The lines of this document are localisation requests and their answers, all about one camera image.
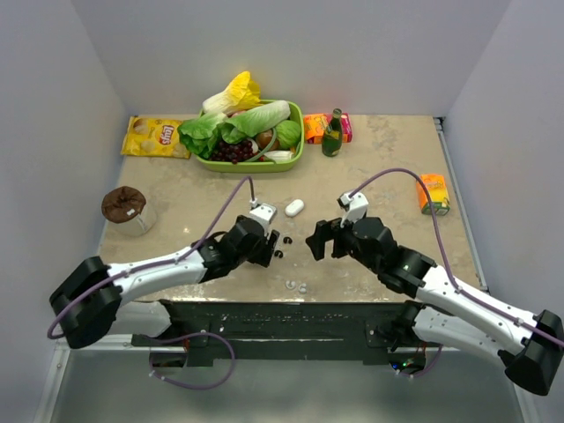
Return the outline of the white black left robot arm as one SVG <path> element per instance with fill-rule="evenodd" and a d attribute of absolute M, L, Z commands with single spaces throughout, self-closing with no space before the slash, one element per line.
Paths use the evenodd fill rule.
<path fill-rule="evenodd" d="M 228 231 L 218 231 L 170 255 L 133 263 L 83 260 L 50 295 L 55 320 L 48 338 L 65 338 L 73 349 L 101 340 L 133 301 L 176 286 L 223 278 L 243 263 L 267 268 L 280 232 L 240 215 Z"/>

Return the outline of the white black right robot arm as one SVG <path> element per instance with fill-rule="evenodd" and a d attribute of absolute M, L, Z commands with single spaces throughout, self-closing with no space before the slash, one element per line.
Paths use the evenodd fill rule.
<path fill-rule="evenodd" d="M 520 388 L 545 396 L 563 359 L 563 322 L 549 310 L 534 314 L 510 306 L 457 278 L 433 259 L 399 245 L 377 217 L 355 223 L 321 220 L 306 243 L 315 260 L 349 256 L 417 311 L 396 320 L 394 339 L 442 344 L 491 359 Z"/>

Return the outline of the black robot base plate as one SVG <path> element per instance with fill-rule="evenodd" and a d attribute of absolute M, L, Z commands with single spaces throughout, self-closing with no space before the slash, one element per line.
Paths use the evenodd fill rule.
<path fill-rule="evenodd" d="M 410 303 L 165 302 L 172 325 L 135 346 L 178 347 L 188 364 L 215 359 L 339 360 L 390 364 L 415 373 L 427 363 L 423 341 L 407 329 Z"/>

